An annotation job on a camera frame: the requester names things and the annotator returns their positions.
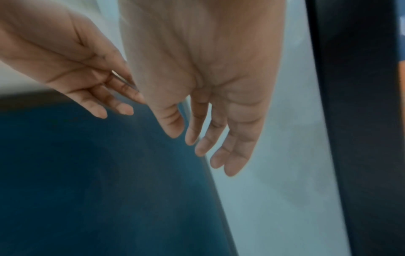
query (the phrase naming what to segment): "blue object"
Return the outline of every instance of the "blue object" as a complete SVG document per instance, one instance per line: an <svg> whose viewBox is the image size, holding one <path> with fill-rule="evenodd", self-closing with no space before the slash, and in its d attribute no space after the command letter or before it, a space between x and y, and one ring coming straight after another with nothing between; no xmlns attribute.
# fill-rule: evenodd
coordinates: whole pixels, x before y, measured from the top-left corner
<svg viewBox="0 0 405 256"><path fill-rule="evenodd" d="M236 254L205 160L134 107L0 113L1 256Z"/></svg>

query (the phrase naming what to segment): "blurry background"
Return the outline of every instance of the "blurry background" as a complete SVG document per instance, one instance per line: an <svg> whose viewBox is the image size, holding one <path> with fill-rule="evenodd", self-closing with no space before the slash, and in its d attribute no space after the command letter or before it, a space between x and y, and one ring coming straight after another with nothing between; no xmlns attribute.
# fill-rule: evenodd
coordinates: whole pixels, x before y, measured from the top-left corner
<svg viewBox="0 0 405 256"><path fill-rule="evenodd" d="M116 0L58 1L89 16L122 49ZM235 178L212 174L241 256L348 256L305 2L287 3L282 66L253 158ZM0 68L2 94L43 89L27 81Z"/></svg>

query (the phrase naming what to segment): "black border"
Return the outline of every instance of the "black border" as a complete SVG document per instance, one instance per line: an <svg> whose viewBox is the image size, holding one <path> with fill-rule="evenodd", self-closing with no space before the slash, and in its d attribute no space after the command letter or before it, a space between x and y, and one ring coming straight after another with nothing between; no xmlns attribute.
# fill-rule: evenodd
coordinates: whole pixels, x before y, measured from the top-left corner
<svg viewBox="0 0 405 256"><path fill-rule="evenodd" d="M394 0L306 0L353 256L405 255L405 150Z"/></svg>

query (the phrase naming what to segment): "palm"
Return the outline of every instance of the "palm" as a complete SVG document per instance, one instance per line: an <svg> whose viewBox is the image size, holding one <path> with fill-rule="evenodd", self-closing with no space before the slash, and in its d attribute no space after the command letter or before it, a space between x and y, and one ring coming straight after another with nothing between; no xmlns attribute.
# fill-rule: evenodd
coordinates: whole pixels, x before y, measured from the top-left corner
<svg viewBox="0 0 405 256"><path fill-rule="evenodd" d="M171 137L184 129L176 104L191 96L189 145L201 133L211 103L212 120L196 154L207 153L228 125L211 165L224 165L228 175L235 175L251 157L270 104L284 3L153 2L121 1L121 32L135 82Z"/></svg>
<svg viewBox="0 0 405 256"><path fill-rule="evenodd" d="M133 108L118 101L110 90L143 100L112 73L131 80L120 53L91 21L41 1L25 5L19 15L18 20L1 24L3 62L67 95L97 117L107 117L102 105L133 114Z"/></svg>

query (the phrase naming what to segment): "human hand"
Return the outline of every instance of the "human hand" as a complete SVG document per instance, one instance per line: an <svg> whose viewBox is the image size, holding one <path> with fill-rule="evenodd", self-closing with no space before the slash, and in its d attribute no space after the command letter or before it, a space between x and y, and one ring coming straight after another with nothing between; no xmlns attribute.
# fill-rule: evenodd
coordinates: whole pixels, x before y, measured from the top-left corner
<svg viewBox="0 0 405 256"><path fill-rule="evenodd" d="M102 105L132 115L116 91L138 103L143 96L115 76L133 82L117 48L88 18L44 0L0 1L0 60L67 95L96 117Z"/></svg>
<svg viewBox="0 0 405 256"><path fill-rule="evenodd" d="M281 58L284 0L120 0L134 80L165 132L179 136L177 104L191 96L186 143L205 155L229 126L211 166L236 175L263 129Z"/></svg>

